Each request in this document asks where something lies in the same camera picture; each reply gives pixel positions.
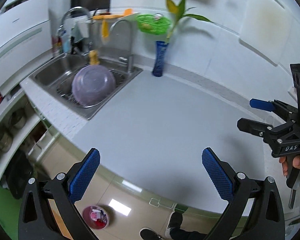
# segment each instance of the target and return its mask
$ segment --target double basin sink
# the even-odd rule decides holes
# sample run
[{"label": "double basin sink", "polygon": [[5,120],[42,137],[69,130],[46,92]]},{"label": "double basin sink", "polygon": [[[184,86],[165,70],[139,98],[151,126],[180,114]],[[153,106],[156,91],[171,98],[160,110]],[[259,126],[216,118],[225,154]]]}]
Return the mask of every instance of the double basin sink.
[{"label": "double basin sink", "polygon": [[84,57],[62,54],[45,63],[30,75],[30,78],[59,102],[78,113],[87,120],[91,119],[118,91],[136,77],[142,70],[134,67],[127,73],[127,66],[119,62],[99,59],[100,64],[107,67],[115,77],[115,90],[105,96],[98,104],[81,106],[72,95],[72,81],[83,67],[89,65]]}]

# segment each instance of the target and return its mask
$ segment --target wire rack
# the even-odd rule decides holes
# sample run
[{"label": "wire rack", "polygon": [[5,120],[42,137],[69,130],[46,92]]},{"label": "wire rack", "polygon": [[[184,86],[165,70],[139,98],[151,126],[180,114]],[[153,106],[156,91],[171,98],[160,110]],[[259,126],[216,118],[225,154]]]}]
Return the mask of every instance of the wire rack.
[{"label": "wire rack", "polygon": [[93,107],[93,106],[97,106],[99,105],[100,103],[102,103],[109,95],[111,95],[113,92],[115,92],[117,90],[118,87],[120,87],[122,84],[125,83],[125,81],[127,80],[127,76],[115,69],[112,69],[110,70],[113,75],[114,75],[114,78],[115,78],[115,83],[116,83],[116,87],[115,87],[115,90],[112,91],[110,94],[107,94],[103,97],[102,100],[100,100],[99,102],[97,102],[96,104],[94,105],[91,105],[91,106],[83,106],[83,105],[80,105],[77,100],[74,99],[74,96],[72,94],[72,81],[75,77],[75,75],[78,73],[78,71],[76,72],[73,72],[72,74],[70,74],[66,80],[64,80],[58,87],[57,87],[57,93],[58,95],[61,96],[61,98],[63,98],[64,100],[66,100],[67,102],[71,103],[71,104],[74,104],[78,107],[81,107],[81,108],[89,108],[89,107]]}]

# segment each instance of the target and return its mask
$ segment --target blue glass vase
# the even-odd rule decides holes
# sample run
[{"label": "blue glass vase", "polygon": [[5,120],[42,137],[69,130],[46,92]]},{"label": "blue glass vase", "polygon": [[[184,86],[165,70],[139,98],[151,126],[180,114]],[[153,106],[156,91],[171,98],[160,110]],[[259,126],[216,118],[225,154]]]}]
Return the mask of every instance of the blue glass vase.
[{"label": "blue glass vase", "polygon": [[164,68],[164,57],[166,55],[167,47],[169,44],[164,41],[157,41],[157,58],[155,60],[152,74],[156,77],[162,77]]}]

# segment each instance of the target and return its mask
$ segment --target shoe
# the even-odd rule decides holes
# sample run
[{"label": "shoe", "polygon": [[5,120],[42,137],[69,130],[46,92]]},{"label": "shoe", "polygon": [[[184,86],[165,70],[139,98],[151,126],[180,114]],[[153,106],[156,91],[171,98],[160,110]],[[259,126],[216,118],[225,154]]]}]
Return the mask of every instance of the shoe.
[{"label": "shoe", "polygon": [[140,236],[143,240],[163,240],[163,238],[150,228],[142,228]]},{"label": "shoe", "polygon": [[165,237],[171,238],[170,230],[172,228],[180,228],[182,224],[182,220],[183,220],[182,214],[178,212],[172,212],[169,217],[169,223],[166,232],[164,233]]}]

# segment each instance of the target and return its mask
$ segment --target silver bolt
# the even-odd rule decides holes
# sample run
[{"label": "silver bolt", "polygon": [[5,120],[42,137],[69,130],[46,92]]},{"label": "silver bolt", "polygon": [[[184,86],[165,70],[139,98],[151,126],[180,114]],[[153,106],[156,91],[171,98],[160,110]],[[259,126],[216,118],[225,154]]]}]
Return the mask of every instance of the silver bolt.
[{"label": "silver bolt", "polygon": [[239,179],[245,179],[245,178],[246,178],[246,175],[245,175],[244,173],[242,173],[242,172],[239,172],[239,173],[237,174],[237,177],[238,177]]},{"label": "silver bolt", "polygon": [[35,182],[35,178],[31,178],[31,179],[29,179],[29,181],[28,181],[29,184],[34,184],[34,182]]},{"label": "silver bolt", "polygon": [[58,180],[62,180],[62,179],[64,179],[65,178],[65,174],[64,173],[59,173],[58,175],[57,175],[57,179]]},{"label": "silver bolt", "polygon": [[268,181],[269,181],[270,183],[274,183],[274,178],[268,177]]}]

